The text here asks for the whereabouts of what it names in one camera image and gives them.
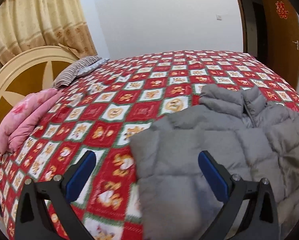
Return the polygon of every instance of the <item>blue gripper pad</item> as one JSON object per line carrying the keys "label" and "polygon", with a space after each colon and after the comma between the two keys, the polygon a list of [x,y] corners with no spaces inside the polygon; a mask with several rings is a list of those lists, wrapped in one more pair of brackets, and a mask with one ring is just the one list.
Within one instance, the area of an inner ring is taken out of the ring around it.
{"label": "blue gripper pad", "polygon": [[204,151],[199,154],[199,166],[217,200],[226,203],[229,198],[228,185]]}
{"label": "blue gripper pad", "polygon": [[77,200],[79,194],[83,190],[85,183],[93,172],[96,165],[96,155],[92,151],[87,151],[88,156],[77,168],[76,172],[72,175],[71,179],[66,184],[65,198],[68,202]]}

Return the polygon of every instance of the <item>blue cloth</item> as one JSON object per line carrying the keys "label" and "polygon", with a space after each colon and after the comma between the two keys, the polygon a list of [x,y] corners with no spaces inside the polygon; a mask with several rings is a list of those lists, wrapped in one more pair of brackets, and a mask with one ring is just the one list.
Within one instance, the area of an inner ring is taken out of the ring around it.
{"label": "blue cloth", "polygon": [[76,76],[76,78],[87,76],[89,73],[91,73],[94,70],[96,70],[97,68],[99,68],[100,65],[102,65],[102,64],[104,64],[108,61],[109,61],[109,58],[101,58],[100,60],[96,61],[92,65],[80,69],[77,76]]}

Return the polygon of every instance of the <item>metal screw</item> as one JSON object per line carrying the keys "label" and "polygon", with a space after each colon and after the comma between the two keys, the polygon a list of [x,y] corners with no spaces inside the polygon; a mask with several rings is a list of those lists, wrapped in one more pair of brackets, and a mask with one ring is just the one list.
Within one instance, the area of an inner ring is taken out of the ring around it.
{"label": "metal screw", "polygon": [[263,179],[261,179],[261,182],[262,182],[263,184],[265,184],[265,185],[267,185],[267,184],[270,183],[270,181],[269,181],[267,178],[263,178]]}
{"label": "metal screw", "polygon": [[232,175],[232,179],[234,179],[235,181],[240,181],[241,180],[241,176],[239,176],[238,174],[233,174]]}
{"label": "metal screw", "polygon": [[31,183],[32,183],[32,180],[31,180],[31,179],[26,179],[26,180],[25,180],[25,184],[26,184],[26,185],[29,185],[29,184],[31,184]]}
{"label": "metal screw", "polygon": [[60,181],[61,179],[62,179],[62,175],[60,175],[60,174],[57,174],[53,177],[54,181]]}

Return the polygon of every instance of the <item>floor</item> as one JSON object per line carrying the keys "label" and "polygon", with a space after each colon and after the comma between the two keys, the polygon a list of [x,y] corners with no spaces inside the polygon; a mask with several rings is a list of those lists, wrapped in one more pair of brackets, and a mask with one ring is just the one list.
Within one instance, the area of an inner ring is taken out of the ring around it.
{"label": "floor", "polygon": [[8,238],[7,236],[7,232],[6,232],[6,229],[5,229],[5,226],[3,225],[3,223],[0,221],[0,230],[4,233],[4,235]]}

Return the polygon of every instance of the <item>bed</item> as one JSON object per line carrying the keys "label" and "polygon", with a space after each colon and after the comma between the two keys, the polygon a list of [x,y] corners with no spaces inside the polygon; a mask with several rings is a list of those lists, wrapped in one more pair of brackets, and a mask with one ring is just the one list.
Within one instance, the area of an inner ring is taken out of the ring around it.
{"label": "bed", "polygon": [[[0,121],[17,101],[50,86],[77,59],[59,47],[33,50],[13,59],[18,68],[7,63],[0,72]],[[269,101],[299,111],[295,90],[246,53],[185,50],[107,62],[62,89],[64,97],[18,152],[0,156],[0,202],[10,239],[24,180],[63,174],[86,150],[95,152],[97,163],[73,210],[95,239],[142,239],[129,137],[165,114],[197,105],[209,83],[230,90],[257,85]],[[67,238],[53,206],[46,205],[58,234]]]}

